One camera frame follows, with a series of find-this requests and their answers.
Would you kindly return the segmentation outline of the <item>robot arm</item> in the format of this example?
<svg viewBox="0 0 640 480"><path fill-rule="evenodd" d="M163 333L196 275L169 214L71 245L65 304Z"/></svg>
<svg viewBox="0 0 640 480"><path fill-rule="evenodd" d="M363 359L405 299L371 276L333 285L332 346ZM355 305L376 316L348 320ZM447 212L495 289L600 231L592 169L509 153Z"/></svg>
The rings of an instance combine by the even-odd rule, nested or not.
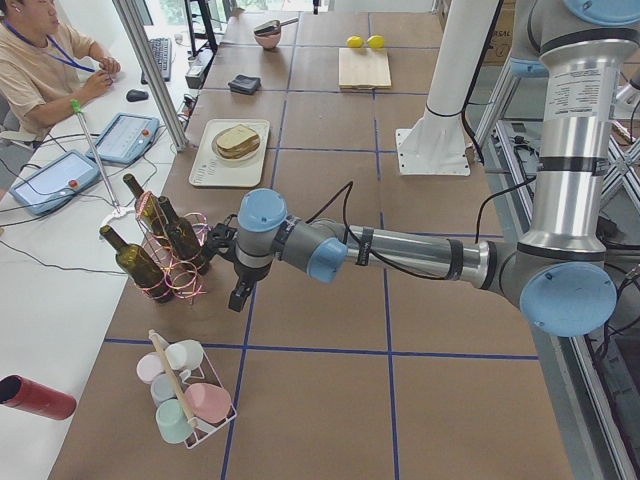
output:
<svg viewBox="0 0 640 480"><path fill-rule="evenodd" d="M622 64L639 46L635 1L520 1L512 58L548 78L533 216L516 244L418 236L331 220L303 221L270 189L246 194L231 249L241 311L274 260L322 282L345 261L380 262L429 280L462 280L503 296L559 337L603 325L617 290L596 225Z"/></svg>

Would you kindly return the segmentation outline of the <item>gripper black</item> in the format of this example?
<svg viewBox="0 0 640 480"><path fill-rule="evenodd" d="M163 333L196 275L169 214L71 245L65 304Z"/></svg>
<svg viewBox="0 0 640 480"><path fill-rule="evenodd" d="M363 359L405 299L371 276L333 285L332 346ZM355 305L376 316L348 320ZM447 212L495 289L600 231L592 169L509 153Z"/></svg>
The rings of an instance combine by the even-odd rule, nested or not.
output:
<svg viewBox="0 0 640 480"><path fill-rule="evenodd" d="M236 260L234 271L237 275L237 282L234 290L230 293L228 308L232 311L242 312L247 301L251 298L255 285L269 274L270 269L271 263L253 267Z"/></svg>

